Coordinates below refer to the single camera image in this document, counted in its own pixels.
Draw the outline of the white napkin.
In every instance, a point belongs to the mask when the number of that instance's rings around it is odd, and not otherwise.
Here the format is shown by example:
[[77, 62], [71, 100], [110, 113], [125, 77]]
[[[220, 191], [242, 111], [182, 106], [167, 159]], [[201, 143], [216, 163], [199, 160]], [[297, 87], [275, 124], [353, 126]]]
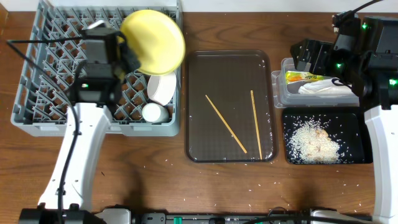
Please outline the white napkin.
[[303, 95], [353, 95], [351, 85], [344, 85], [337, 78], [304, 84], [298, 92]]

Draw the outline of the green yellow snack wrapper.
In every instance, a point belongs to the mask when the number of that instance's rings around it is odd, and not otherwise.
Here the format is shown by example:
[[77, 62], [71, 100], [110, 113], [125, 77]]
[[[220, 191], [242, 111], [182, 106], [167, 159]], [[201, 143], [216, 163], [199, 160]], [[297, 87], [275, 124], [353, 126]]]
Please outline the green yellow snack wrapper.
[[314, 75], [310, 72], [296, 72], [287, 71], [285, 73], [286, 84], [295, 82], [317, 82], [324, 80], [325, 77], [322, 75]]

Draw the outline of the yellow plate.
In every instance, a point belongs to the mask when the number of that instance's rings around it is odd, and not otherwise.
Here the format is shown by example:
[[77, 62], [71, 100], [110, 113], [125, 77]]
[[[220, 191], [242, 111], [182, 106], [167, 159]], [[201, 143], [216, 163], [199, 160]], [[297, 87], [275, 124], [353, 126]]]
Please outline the yellow plate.
[[166, 75], [176, 70], [185, 56], [185, 40], [176, 22], [166, 14], [145, 9], [131, 13], [120, 31], [146, 75]]

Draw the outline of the pink bowl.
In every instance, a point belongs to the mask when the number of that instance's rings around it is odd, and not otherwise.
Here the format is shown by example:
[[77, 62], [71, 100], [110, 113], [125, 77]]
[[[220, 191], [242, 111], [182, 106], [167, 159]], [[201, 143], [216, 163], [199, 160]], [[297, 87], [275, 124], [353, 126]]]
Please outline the pink bowl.
[[168, 104], [173, 98], [177, 86], [175, 72], [166, 75], [151, 76], [147, 85], [147, 94], [150, 100], [162, 106]]

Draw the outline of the white cup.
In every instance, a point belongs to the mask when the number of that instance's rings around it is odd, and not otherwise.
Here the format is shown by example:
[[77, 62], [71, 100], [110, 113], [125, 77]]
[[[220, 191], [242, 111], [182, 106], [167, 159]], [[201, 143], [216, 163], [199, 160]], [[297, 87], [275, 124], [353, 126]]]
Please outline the white cup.
[[157, 103], [148, 103], [142, 109], [142, 117], [149, 123], [164, 123], [169, 120], [169, 113]]

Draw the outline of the wooden chopstick short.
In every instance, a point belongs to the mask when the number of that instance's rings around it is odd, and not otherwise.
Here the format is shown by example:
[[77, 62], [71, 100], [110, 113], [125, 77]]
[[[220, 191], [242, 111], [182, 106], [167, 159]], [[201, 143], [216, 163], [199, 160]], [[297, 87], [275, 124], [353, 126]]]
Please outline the wooden chopstick short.
[[222, 123], [224, 124], [224, 126], [226, 127], [226, 129], [229, 131], [229, 133], [231, 134], [231, 136], [233, 137], [233, 139], [237, 142], [238, 146], [242, 149], [243, 153], [247, 154], [247, 150], [246, 148], [243, 146], [243, 144], [241, 143], [241, 141], [238, 139], [237, 135], [234, 133], [234, 131], [231, 129], [230, 125], [227, 123], [227, 121], [224, 119], [223, 115], [220, 113], [220, 111], [217, 109], [217, 107], [215, 106], [215, 104], [212, 102], [212, 100], [210, 99], [210, 97], [208, 95], [205, 95], [205, 98], [208, 100], [209, 104], [211, 105], [211, 107], [213, 108], [213, 110], [215, 111], [215, 113], [218, 115], [218, 117], [220, 118], [220, 120], [222, 121]]

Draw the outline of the wooden chopstick long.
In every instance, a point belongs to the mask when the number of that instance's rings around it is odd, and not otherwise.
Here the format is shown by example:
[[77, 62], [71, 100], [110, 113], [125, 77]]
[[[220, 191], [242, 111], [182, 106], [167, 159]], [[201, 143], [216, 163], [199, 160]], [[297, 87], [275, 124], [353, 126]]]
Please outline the wooden chopstick long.
[[256, 104], [255, 104], [254, 91], [253, 90], [250, 90], [250, 95], [251, 95], [251, 103], [252, 103], [252, 112], [253, 112], [253, 118], [254, 118], [254, 125], [255, 125], [255, 130], [256, 130], [257, 147], [258, 147], [258, 151], [259, 151], [259, 159], [262, 160], [261, 138], [260, 138], [260, 134], [259, 134], [259, 126], [258, 126], [257, 113], [256, 113]]

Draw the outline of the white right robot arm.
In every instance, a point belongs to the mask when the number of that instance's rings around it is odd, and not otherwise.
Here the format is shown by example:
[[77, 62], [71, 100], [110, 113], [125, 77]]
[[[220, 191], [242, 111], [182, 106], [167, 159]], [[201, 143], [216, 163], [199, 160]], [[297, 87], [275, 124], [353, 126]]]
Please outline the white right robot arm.
[[397, 19], [335, 14], [334, 42], [304, 39], [290, 48], [296, 70], [339, 78], [364, 112], [373, 151], [372, 221], [397, 223]]

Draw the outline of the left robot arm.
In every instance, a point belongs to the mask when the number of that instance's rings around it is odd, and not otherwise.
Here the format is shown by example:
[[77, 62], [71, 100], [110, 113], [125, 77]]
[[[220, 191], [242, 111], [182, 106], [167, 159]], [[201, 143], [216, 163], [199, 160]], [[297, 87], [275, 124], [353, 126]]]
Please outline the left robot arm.
[[119, 223], [131, 213], [91, 213], [93, 179], [101, 146], [122, 94], [125, 76], [139, 68], [126, 36], [104, 24], [82, 30], [86, 60], [64, 94], [67, 128], [52, 177], [37, 208], [24, 208], [19, 223]]

